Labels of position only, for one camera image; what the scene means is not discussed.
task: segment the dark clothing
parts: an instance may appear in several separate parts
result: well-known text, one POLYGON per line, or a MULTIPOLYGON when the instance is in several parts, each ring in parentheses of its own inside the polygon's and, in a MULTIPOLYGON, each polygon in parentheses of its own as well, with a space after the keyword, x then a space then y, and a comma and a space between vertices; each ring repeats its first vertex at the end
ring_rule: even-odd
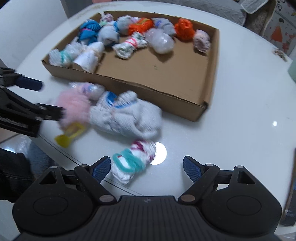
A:
POLYGON ((0 200, 15 202, 33 182, 30 162, 24 154, 0 149, 0 200))

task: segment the blue gripper pad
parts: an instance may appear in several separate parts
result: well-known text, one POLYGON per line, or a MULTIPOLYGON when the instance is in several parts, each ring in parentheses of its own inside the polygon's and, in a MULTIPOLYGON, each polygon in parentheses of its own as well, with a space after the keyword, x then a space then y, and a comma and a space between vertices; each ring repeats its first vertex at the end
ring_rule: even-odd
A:
POLYGON ((200 168, 188 157, 184 157, 183 159, 183 169, 193 182, 196 182, 202 176, 200 168))
POLYGON ((110 157, 108 157, 93 168, 92 176, 98 183, 101 183, 101 181, 107 176, 110 170, 111 159, 110 157))
POLYGON ((20 88, 39 91, 42 89, 43 82, 25 76, 20 76, 16 79, 15 85, 20 88))

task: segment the cardboard tray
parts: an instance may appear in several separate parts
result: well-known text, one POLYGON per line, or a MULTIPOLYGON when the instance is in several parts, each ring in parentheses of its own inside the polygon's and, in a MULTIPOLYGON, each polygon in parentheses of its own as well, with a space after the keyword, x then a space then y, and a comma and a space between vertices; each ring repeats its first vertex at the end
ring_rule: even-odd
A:
MULTIPOLYGON (((179 17, 149 12, 107 11, 116 20, 120 16, 131 15, 146 18, 167 18, 173 24, 179 17)), ((98 13, 91 19, 100 20, 98 13)), ((152 49, 139 49, 128 60, 118 58, 114 51, 106 49, 94 74, 80 70, 57 67, 49 64, 46 55, 42 63, 56 77, 71 81, 87 81, 103 85, 106 90, 120 94, 132 90, 140 99, 159 106, 163 111, 196 121, 208 108, 219 51, 219 30, 191 20, 194 29, 204 30, 211 37, 211 48, 207 54, 195 52, 192 42, 175 40, 171 54, 159 55, 152 49)), ((78 35, 79 28, 73 30, 54 48, 62 50, 78 35)))

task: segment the screw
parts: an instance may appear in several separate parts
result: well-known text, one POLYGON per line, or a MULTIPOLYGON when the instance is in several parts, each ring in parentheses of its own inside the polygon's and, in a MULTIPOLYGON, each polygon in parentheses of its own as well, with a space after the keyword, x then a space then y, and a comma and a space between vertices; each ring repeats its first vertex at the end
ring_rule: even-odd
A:
POLYGON ((191 194, 185 194, 181 196, 181 200, 183 202, 193 202, 195 200, 195 196, 191 194))
POLYGON ((102 195, 100 196, 101 202, 112 202, 114 200, 114 197, 111 195, 102 195))

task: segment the round table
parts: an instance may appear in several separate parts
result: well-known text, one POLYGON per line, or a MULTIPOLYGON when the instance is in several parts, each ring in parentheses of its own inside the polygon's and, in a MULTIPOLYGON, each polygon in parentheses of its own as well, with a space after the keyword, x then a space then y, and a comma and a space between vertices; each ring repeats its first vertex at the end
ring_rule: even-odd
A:
MULTIPOLYGON (((173 4, 116 1, 99 3, 77 13, 49 34, 27 56, 18 72, 44 82, 41 92, 13 87, 32 102, 54 104, 68 80, 59 79, 41 64, 41 59, 69 32, 95 13, 107 10, 145 11, 196 20, 221 33, 219 63, 210 108, 197 122, 163 113, 162 134, 158 142, 167 151, 159 165, 122 186, 111 173, 102 182, 119 195, 180 196, 191 184, 182 168, 190 155, 202 164, 221 169, 245 166, 285 205, 296 147, 296 84, 287 70, 291 64, 272 53, 274 46, 265 39, 229 20, 200 10, 173 4)), ((93 164, 102 156, 112 156, 132 143, 132 139, 89 129, 69 148, 56 144, 61 134, 56 121, 44 121, 34 142, 66 169, 93 164)), ((159 149, 164 156, 165 150, 159 149)))

